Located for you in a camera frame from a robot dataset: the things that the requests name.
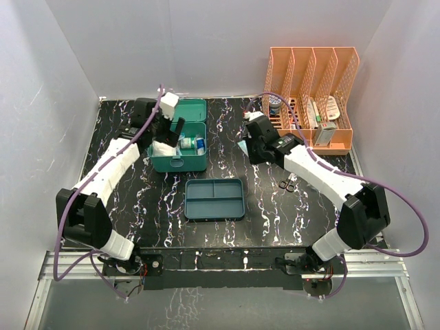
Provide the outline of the black handled scissors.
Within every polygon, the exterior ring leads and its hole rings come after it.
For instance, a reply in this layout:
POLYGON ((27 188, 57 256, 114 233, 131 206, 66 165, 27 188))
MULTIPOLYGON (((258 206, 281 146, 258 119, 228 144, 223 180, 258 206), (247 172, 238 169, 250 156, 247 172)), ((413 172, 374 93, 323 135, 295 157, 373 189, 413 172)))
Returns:
POLYGON ((289 193, 293 193, 296 189, 296 176, 291 173, 286 179, 282 179, 278 183, 278 187, 289 193))

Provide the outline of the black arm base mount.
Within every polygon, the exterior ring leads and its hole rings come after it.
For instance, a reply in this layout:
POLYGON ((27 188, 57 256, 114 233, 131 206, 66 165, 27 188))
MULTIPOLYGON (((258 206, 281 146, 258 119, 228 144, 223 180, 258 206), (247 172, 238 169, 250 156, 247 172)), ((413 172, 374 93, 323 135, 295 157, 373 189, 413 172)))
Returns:
POLYGON ((301 247, 142 248, 130 270, 114 261, 104 263, 104 274, 117 280, 134 278, 143 290, 177 288, 264 288, 301 290, 307 280, 331 281, 344 273, 333 258, 316 272, 304 272, 289 263, 305 253, 301 247))

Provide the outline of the white grey device box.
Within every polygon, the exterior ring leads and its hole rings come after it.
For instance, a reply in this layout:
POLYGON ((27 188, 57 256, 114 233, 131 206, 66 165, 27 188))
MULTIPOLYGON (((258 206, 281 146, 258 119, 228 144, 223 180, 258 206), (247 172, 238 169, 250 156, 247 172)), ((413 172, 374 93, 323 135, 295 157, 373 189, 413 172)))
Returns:
POLYGON ((337 126, 334 122, 321 122, 313 137, 314 146, 327 146, 331 142, 337 126))

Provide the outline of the white plastic medicine bottle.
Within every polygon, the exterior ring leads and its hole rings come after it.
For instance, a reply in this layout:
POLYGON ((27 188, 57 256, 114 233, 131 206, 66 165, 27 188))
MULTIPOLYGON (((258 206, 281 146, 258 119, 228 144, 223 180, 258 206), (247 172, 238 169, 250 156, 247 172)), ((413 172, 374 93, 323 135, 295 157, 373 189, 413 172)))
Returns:
POLYGON ((197 142, 195 137, 184 137, 180 141, 180 147, 182 149, 195 149, 197 148, 197 142))

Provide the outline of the white gauze pad package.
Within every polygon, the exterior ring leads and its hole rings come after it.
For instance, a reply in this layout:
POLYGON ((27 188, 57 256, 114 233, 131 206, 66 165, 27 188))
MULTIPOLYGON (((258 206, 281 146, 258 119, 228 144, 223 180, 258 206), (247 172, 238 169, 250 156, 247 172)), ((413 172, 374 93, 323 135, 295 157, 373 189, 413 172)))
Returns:
POLYGON ((172 157, 180 155, 177 147, 172 147, 162 142, 153 141, 151 147, 153 157, 172 157))

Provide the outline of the dark teal divider tray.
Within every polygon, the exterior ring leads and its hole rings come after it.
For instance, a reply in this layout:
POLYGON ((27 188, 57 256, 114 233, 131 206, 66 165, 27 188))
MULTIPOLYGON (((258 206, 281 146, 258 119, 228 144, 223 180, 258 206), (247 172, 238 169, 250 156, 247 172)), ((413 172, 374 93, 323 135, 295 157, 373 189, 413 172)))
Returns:
POLYGON ((237 220, 245 215, 243 183, 237 178, 188 180, 184 196, 184 215, 190 220, 237 220))

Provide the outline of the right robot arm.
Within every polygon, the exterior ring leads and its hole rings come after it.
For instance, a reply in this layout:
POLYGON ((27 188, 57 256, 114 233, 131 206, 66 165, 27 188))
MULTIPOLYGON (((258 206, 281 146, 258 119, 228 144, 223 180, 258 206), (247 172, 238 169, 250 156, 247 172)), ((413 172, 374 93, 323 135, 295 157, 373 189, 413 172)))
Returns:
POLYGON ((279 135, 260 111, 245 114, 247 156, 253 165, 269 162, 305 180, 322 193, 339 212, 337 226, 307 247, 289 263, 304 272, 321 273, 331 259, 349 250, 360 250, 390 222, 384 189, 377 184, 338 174, 321 157, 311 157, 297 136, 279 135))

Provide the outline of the green medicine kit box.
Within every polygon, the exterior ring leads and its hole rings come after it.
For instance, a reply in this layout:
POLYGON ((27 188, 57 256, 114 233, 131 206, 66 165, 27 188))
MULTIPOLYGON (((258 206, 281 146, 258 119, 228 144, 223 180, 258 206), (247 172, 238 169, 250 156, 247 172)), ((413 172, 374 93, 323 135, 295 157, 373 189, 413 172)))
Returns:
POLYGON ((177 173, 177 172, 200 172, 207 168, 207 106, 203 99, 181 99, 175 109, 175 117, 171 129, 175 128, 178 119, 185 119, 185 124, 181 131, 179 141, 182 138, 203 138, 206 143, 206 152, 197 155, 196 149, 182 149, 178 141, 177 148, 180 155, 172 157, 153 157, 152 147, 147 149, 147 153, 153 168, 158 173, 177 173))

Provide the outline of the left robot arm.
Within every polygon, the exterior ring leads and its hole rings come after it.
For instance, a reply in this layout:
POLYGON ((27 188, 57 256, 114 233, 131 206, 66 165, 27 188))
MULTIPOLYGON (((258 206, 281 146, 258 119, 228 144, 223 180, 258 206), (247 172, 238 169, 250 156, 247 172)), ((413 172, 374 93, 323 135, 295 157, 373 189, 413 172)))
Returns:
POLYGON ((133 112, 115 132, 106 151, 73 188, 56 195, 57 239, 83 244, 105 254, 104 263, 135 274, 142 257, 134 242, 113 229, 107 202, 126 171, 149 146, 173 149, 185 120, 176 118, 179 96, 167 92, 158 99, 138 98, 133 112))

